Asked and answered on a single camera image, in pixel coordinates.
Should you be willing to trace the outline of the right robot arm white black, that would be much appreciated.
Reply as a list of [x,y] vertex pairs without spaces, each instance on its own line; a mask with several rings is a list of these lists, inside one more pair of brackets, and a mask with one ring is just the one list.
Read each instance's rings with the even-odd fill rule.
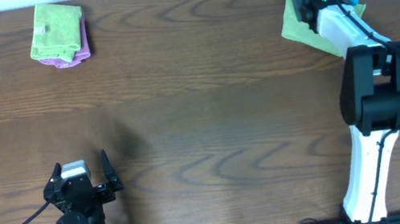
[[340,108],[352,157],[344,213],[352,224],[387,224],[387,179],[400,131],[400,41],[380,36],[350,0],[300,4],[302,21],[345,59]]

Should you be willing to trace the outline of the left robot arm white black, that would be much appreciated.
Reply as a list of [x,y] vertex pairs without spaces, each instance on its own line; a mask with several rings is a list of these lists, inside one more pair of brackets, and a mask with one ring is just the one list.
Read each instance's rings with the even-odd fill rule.
[[44,199],[62,213],[55,224],[105,224],[103,207],[116,199],[123,184],[104,150],[100,156],[106,182],[99,185],[92,185],[84,160],[55,164],[43,190]]

